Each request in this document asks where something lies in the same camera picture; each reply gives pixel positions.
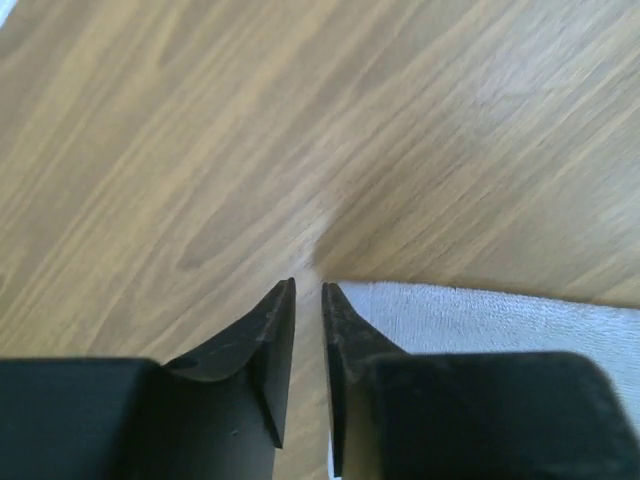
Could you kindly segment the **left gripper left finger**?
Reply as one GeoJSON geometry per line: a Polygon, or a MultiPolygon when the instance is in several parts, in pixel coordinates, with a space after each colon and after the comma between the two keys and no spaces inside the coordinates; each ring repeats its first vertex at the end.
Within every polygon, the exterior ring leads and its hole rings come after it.
{"type": "Polygon", "coordinates": [[[283,446],[296,288],[278,282],[192,350],[5,358],[5,479],[268,479],[283,446]]]}

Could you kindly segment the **yellow green towel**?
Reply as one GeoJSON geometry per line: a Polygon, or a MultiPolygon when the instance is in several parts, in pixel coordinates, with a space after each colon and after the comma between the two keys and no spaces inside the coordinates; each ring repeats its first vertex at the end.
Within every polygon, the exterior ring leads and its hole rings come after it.
{"type": "Polygon", "coordinates": [[[639,314],[434,285],[337,284],[356,312],[411,354],[563,351],[609,378],[639,440],[639,314]]]}

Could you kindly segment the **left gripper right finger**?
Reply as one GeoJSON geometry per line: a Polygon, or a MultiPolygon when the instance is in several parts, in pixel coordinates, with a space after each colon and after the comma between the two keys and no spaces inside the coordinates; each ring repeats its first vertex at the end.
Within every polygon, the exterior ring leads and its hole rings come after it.
{"type": "Polygon", "coordinates": [[[321,296],[342,479],[635,479],[639,440],[604,371],[563,351],[411,354],[335,283],[321,296]]]}

